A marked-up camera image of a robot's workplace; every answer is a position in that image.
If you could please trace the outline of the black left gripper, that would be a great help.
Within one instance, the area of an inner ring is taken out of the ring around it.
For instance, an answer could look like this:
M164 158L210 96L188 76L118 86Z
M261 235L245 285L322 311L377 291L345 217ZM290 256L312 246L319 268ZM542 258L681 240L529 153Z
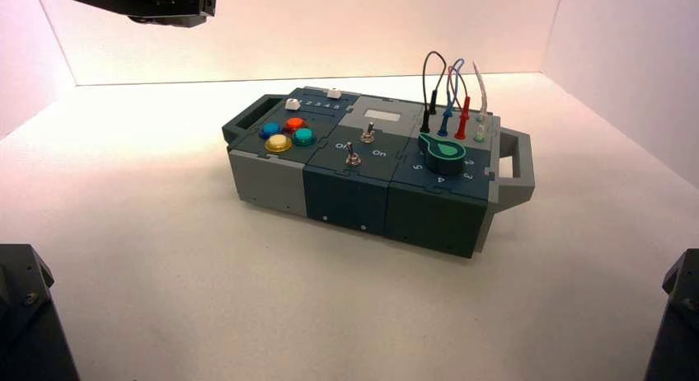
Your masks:
M139 24L195 27L215 15L217 0L73 0Z

